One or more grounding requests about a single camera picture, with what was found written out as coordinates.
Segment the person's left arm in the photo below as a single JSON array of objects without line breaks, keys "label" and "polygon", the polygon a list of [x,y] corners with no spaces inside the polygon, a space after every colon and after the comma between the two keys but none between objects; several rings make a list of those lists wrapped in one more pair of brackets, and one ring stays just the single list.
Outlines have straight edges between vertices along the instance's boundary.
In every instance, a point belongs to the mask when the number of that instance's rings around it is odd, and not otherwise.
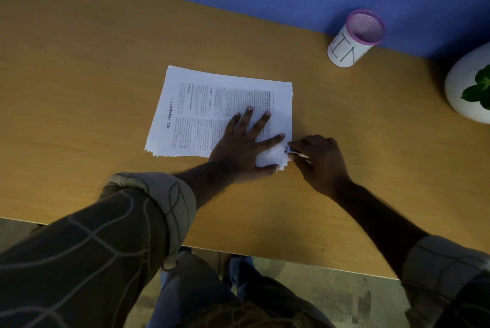
[{"label": "person's left arm", "polygon": [[246,132],[235,115],[209,162],[175,175],[119,174],[99,201],[0,254],[0,326],[123,326],[159,267],[171,267],[195,211],[235,182],[269,176],[256,143],[270,114]]}]

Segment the table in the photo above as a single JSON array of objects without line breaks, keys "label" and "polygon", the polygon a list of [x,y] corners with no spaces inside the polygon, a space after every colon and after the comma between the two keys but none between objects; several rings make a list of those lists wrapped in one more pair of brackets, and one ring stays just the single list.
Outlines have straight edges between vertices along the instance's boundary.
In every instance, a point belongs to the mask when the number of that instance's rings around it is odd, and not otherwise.
[{"label": "table", "polygon": [[[182,0],[0,1],[0,216],[50,223],[120,171],[203,158],[144,151],[168,65],[292,82],[293,133],[333,136],[352,178],[429,232],[490,251],[490,127],[445,102],[435,64]],[[357,224],[294,166],[230,187],[189,246],[394,276]]]}]

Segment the floor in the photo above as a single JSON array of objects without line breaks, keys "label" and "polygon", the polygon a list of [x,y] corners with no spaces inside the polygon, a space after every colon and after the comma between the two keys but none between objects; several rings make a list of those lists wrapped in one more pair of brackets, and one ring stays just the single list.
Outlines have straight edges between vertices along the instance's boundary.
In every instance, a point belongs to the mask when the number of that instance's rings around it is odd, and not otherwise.
[{"label": "floor", "polygon": [[[28,236],[36,224],[0,218],[0,251]],[[218,269],[218,252],[193,249]],[[254,257],[257,269],[275,278],[294,293],[316,305],[337,328],[406,328],[407,298],[399,281]],[[160,291],[156,275],[133,307],[125,328],[143,328],[148,322]]]}]

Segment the cup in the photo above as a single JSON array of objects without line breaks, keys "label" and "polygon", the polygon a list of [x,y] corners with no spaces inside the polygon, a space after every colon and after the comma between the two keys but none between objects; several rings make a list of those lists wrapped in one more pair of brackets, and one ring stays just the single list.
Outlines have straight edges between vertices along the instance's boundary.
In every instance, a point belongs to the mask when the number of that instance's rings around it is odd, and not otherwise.
[{"label": "cup", "polygon": [[381,17],[369,9],[356,9],[328,46],[328,58],[337,66],[352,66],[369,48],[383,40],[385,32]]}]

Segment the jeans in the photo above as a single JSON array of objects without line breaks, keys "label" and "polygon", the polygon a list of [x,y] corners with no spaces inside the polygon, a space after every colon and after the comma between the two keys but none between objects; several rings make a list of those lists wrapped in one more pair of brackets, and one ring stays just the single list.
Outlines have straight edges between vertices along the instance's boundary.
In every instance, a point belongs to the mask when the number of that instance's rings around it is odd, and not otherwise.
[{"label": "jeans", "polygon": [[[163,271],[160,279],[162,289],[148,328],[174,328],[213,304],[234,300],[250,301],[272,318],[293,318],[298,312],[306,311],[334,327],[311,303],[274,279],[262,276],[251,257],[233,256],[222,282],[207,262],[189,251],[182,251],[177,256],[177,266]],[[231,292],[231,283],[236,286],[238,296]]]}]

